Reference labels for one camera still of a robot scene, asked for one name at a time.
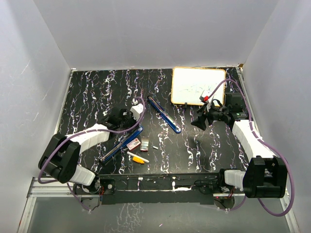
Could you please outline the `red white staple box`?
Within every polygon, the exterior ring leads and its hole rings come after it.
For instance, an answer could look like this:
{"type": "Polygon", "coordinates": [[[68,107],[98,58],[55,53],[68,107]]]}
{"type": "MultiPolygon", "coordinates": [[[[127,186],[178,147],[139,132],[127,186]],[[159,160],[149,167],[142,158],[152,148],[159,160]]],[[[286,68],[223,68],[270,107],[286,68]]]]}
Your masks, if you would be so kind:
{"type": "Polygon", "coordinates": [[[136,147],[138,147],[141,144],[138,138],[133,139],[131,142],[129,142],[126,146],[129,150],[133,150],[136,147]]]}

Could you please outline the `staple tray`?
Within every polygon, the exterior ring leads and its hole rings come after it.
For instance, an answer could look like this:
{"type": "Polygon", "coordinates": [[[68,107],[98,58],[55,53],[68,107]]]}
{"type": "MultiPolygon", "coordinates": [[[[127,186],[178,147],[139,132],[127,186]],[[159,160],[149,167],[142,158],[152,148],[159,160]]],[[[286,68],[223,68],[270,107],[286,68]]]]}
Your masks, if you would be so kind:
{"type": "Polygon", "coordinates": [[[142,137],[140,144],[140,151],[148,151],[149,149],[149,137],[142,137]]]}

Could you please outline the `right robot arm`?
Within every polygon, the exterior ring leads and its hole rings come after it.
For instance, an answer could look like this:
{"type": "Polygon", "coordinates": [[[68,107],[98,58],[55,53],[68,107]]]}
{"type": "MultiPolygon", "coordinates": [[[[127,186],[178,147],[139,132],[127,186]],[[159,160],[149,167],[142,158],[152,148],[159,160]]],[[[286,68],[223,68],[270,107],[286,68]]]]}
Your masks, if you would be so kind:
{"type": "Polygon", "coordinates": [[[282,198],[285,195],[288,171],[284,161],[259,142],[260,136],[248,112],[243,111],[244,101],[240,93],[227,93],[225,104],[215,99],[208,91],[203,91],[197,110],[197,119],[191,124],[206,130],[215,121],[224,122],[237,137],[246,153],[249,164],[246,171],[222,168],[217,180],[221,192],[229,192],[233,187],[248,198],[282,198]]]}

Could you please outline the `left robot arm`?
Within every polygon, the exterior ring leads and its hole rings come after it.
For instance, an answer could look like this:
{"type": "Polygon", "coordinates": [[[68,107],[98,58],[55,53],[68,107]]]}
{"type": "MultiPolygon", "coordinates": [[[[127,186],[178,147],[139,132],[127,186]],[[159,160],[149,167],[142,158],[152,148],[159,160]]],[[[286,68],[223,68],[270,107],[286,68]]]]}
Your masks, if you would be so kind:
{"type": "Polygon", "coordinates": [[[85,150],[106,142],[116,134],[136,128],[143,115],[144,107],[139,104],[128,109],[113,109],[109,115],[83,131],[63,135],[55,134],[44,151],[38,168],[38,182],[79,183],[94,194],[100,189],[100,181],[93,171],[78,164],[79,156],[85,150]]]}

